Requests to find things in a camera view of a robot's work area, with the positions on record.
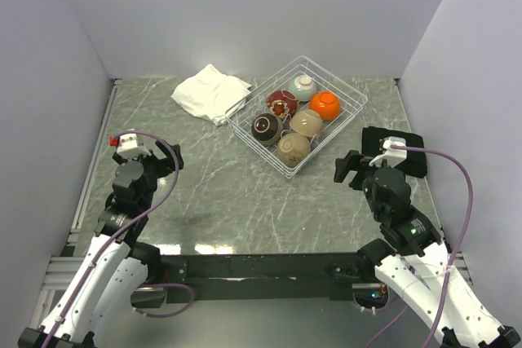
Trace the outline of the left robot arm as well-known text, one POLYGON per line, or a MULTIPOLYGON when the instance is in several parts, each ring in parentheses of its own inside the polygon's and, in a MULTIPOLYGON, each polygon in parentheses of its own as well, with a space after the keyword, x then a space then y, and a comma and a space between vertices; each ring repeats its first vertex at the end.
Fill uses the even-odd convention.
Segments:
POLYGON ((139 241, 155 209, 159 179, 184 167, 180 147, 160 139, 158 158, 137 134, 111 140, 118 167, 113 190, 99 216, 95 234, 71 283, 36 328, 26 328, 20 347, 99 347, 109 323, 131 304, 136 289, 150 289, 151 302, 166 296, 168 274, 158 247, 139 241))

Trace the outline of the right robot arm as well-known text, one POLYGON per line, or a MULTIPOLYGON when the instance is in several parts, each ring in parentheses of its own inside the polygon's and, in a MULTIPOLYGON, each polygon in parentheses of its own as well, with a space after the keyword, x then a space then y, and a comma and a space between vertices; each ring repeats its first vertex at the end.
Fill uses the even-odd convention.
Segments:
POLYGON ((521 336, 501 324, 473 292, 431 220, 411 201, 405 174, 387 158, 351 150, 335 161, 334 181, 353 172, 383 234, 357 252, 357 271, 394 291, 429 327, 428 341, 442 347, 514 347, 521 336))

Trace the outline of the black patterned bowl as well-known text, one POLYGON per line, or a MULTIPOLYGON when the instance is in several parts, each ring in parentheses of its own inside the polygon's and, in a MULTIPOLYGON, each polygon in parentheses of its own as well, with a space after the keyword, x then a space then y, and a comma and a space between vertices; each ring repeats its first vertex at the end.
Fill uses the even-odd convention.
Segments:
POLYGON ((258 115, 250 127, 250 132, 254 139, 264 147, 277 143, 281 138, 282 131, 281 119, 270 112, 258 115))

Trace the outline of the red floral bowl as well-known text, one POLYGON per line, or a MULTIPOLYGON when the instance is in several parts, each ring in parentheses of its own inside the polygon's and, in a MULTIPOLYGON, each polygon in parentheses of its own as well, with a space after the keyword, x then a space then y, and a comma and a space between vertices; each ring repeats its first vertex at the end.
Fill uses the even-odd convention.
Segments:
POLYGON ((292 117, 298 109, 298 100, 287 90, 277 90, 271 93, 265 102, 268 109, 277 117, 285 120, 292 117))

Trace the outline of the brown bowl black interior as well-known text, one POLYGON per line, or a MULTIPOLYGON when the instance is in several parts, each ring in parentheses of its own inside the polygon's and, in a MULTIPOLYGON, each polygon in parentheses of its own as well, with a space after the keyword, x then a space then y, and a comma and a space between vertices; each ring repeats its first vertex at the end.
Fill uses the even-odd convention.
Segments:
POLYGON ((300 164, 311 152, 309 140, 299 133, 288 133, 281 137, 276 154, 290 168, 300 164))

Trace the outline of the beige speckled bowl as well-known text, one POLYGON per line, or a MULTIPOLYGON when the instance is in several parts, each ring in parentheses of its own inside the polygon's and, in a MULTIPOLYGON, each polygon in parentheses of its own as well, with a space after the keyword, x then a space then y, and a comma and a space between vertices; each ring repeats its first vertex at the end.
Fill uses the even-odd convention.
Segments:
POLYGON ((319 137, 323 131, 323 121, 317 112, 304 108, 294 114, 290 128, 307 138, 319 137))

